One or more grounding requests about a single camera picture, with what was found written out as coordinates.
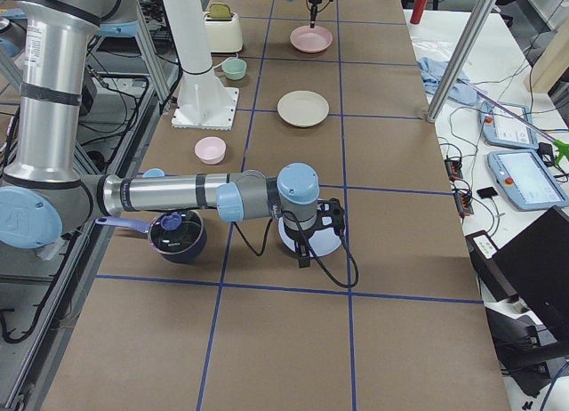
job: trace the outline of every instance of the black monitor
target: black monitor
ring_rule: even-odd
[[[493,259],[556,339],[569,340],[569,217],[553,206]]]

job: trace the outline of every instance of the white plate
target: white plate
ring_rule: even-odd
[[[331,220],[330,218],[324,217],[323,223],[327,224]],[[294,252],[294,241],[286,236],[285,233],[285,223],[282,218],[278,219],[278,234],[283,240],[284,244],[288,249]],[[334,233],[334,229],[325,229],[317,231],[312,238],[309,239],[310,245],[314,252],[317,253],[319,257],[333,253],[338,246],[341,245],[340,238]]]
[[[319,93],[294,91],[278,101],[276,110],[288,124],[307,128],[322,122],[328,116],[328,101]]]

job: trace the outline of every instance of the towel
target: towel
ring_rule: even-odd
[[[425,92],[434,94],[437,91],[438,84],[440,84],[443,74],[445,73],[448,62],[436,61],[431,58],[423,57],[419,60],[418,64],[419,69],[421,70],[421,79],[423,80]],[[469,78],[462,71],[459,74],[459,79],[469,82]],[[467,106],[474,106],[478,100],[477,92],[474,89],[460,83],[454,84],[451,89],[451,93],[449,94],[449,98],[461,104],[466,104]]]

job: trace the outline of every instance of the saucepan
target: saucepan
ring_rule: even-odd
[[[207,241],[202,216],[191,210],[160,214],[152,222],[121,217],[103,217],[95,222],[126,227],[147,235],[150,246],[169,262],[187,264],[194,261]]]

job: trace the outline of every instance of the white desk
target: white desk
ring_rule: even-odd
[[[469,14],[467,12],[428,11],[423,13],[421,23],[418,25],[409,24],[408,21],[410,17],[411,12],[406,11],[405,18],[407,19],[409,32],[413,40],[413,49],[415,50],[417,59],[430,57],[435,60],[448,60],[464,29]],[[463,67],[463,71],[472,82],[477,83],[501,80],[504,77],[513,75],[520,66],[527,66],[522,51],[520,51],[500,15],[491,14]],[[498,84],[482,84],[479,87],[486,90],[488,96],[495,100],[500,99],[500,101],[529,107],[531,104],[531,95],[524,85],[524,80],[529,76],[529,72],[529,67],[526,67],[521,74],[512,78],[511,84],[509,84],[509,80],[506,80]],[[471,155],[475,151],[474,147],[465,141],[457,139],[451,134],[449,116],[458,107],[461,107],[461,105],[452,101],[448,101],[445,104],[443,111],[436,121],[437,134],[458,146],[464,155]],[[554,108],[547,94],[535,94],[533,96],[533,112],[542,112]],[[456,135],[475,143],[478,141],[480,126],[478,123],[478,113],[475,110],[460,109],[453,115],[452,121],[453,131]],[[556,110],[548,113],[533,114],[533,123],[541,129],[565,128],[565,124]],[[562,141],[569,140],[569,133],[556,133],[553,135]],[[448,151],[449,156],[457,156],[458,152],[453,149],[447,150],[447,148],[448,146],[442,147],[444,155]],[[486,145],[484,139],[481,139],[478,142],[476,158],[466,157],[463,160],[462,171],[466,181],[472,186],[473,190],[489,186],[494,186],[498,189],[485,159],[485,155],[488,152],[498,149],[500,148]],[[565,167],[569,166],[567,161],[564,161],[562,165]],[[569,192],[567,185],[563,187],[566,192]],[[493,240],[498,246],[506,244],[543,213],[543,211],[517,211],[514,206],[501,195],[495,197],[494,201],[500,212],[504,213],[501,217],[500,227],[495,235],[493,235]],[[462,226],[465,235],[478,230],[488,230],[492,224],[491,215],[480,204],[474,202],[473,208],[475,214],[466,217]],[[485,301],[486,298],[488,298],[487,307],[502,311],[512,317],[521,316],[514,314],[505,303],[492,302],[492,297],[485,293],[487,293],[487,291],[483,291]],[[539,410],[547,387],[541,391],[537,399],[534,399],[524,395],[513,379],[505,377],[504,382],[508,390],[512,410],[517,411],[521,409],[521,406],[529,400],[533,401],[532,409]],[[564,377],[557,381],[549,397],[546,411],[566,411],[567,404],[569,404],[569,377]]]

